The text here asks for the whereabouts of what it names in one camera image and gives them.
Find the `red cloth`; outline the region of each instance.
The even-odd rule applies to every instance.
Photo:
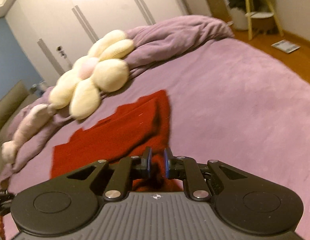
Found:
[[[116,112],[88,130],[77,130],[70,141],[55,147],[51,177],[73,171],[100,159],[111,163],[125,156],[141,156],[152,148],[152,176],[135,180],[135,191],[180,191],[165,179],[163,151],[168,147],[170,106],[164,90],[119,106]]]

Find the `cream flower cushion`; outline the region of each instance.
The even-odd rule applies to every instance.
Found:
[[[78,59],[73,68],[61,76],[50,93],[55,109],[70,104],[70,115],[81,120],[100,105],[99,92],[114,92],[128,80],[129,68],[121,58],[134,50],[125,32],[114,30],[98,40],[87,56]]]

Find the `metal screw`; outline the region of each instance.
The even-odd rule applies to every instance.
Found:
[[[196,190],[194,193],[193,193],[193,196],[195,198],[207,198],[209,196],[209,193],[205,190]]]
[[[118,190],[109,190],[105,193],[107,198],[117,198],[120,197],[121,193]]]

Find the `crumpled purple blanket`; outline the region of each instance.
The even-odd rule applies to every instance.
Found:
[[[133,39],[135,50],[125,61],[130,68],[130,79],[133,79],[150,68],[154,63],[169,60],[185,52],[189,52],[211,39],[221,40],[234,35],[227,24],[221,20],[206,16],[181,16],[159,22],[151,26],[137,27],[126,31]],[[25,107],[13,119],[8,128],[7,140],[11,140],[18,125],[29,111],[38,104],[48,103],[52,87],[33,104]],[[19,172],[28,161],[38,155],[46,142],[64,125],[73,121],[69,116],[68,107],[58,111],[56,115],[19,150],[15,163],[7,164],[0,175],[1,183],[12,174]]]

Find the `purple bed sheet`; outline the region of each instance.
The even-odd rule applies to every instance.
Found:
[[[160,89],[170,99],[173,153],[201,163],[218,159],[294,190],[305,206],[297,233],[310,240],[310,85],[281,62],[231,38],[210,40],[150,68],[105,98],[83,123],[62,127],[11,177],[9,191],[48,180],[54,146],[68,142],[80,126],[90,128],[118,106]],[[10,214],[5,226],[11,239],[18,230]]]

